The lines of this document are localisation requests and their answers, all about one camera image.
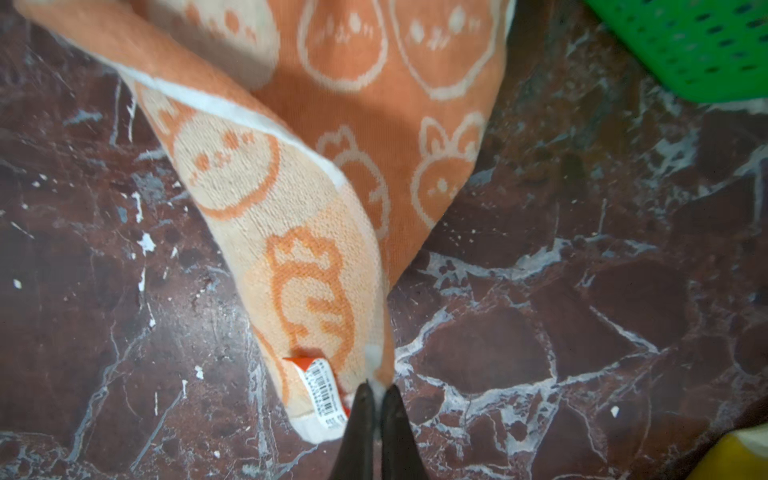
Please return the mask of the orange bunny towel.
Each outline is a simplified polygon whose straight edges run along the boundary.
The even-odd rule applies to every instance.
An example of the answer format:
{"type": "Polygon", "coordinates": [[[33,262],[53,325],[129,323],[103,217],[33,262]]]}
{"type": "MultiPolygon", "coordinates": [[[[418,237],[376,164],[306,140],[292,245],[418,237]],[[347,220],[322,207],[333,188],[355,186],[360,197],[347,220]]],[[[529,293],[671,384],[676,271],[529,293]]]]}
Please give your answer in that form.
{"type": "Polygon", "coordinates": [[[205,219],[289,422],[394,376],[386,298],[471,175],[512,1],[20,1],[114,68],[205,219]]]}

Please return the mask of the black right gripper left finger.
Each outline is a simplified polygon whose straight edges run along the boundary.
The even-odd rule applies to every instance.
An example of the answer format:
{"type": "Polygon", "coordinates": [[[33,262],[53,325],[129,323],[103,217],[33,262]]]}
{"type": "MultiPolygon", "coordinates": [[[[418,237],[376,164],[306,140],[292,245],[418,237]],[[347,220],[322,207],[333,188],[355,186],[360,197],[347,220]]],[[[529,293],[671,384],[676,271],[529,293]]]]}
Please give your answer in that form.
{"type": "Polygon", "coordinates": [[[372,480],[376,402],[368,383],[355,394],[351,414],[329,480],[372,480]]]}

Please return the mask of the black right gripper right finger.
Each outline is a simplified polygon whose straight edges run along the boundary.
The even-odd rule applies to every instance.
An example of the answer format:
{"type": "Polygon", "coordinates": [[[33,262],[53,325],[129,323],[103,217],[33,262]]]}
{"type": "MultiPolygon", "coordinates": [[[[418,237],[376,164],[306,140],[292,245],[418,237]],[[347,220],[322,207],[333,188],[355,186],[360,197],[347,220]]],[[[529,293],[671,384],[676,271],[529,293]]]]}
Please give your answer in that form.
{"type": "Polygon", "coordinates": [[[428,480],[407,411],[396,385],[383,398],[380,431],[382,438],[381,474],[383,480],[428,480]]]}

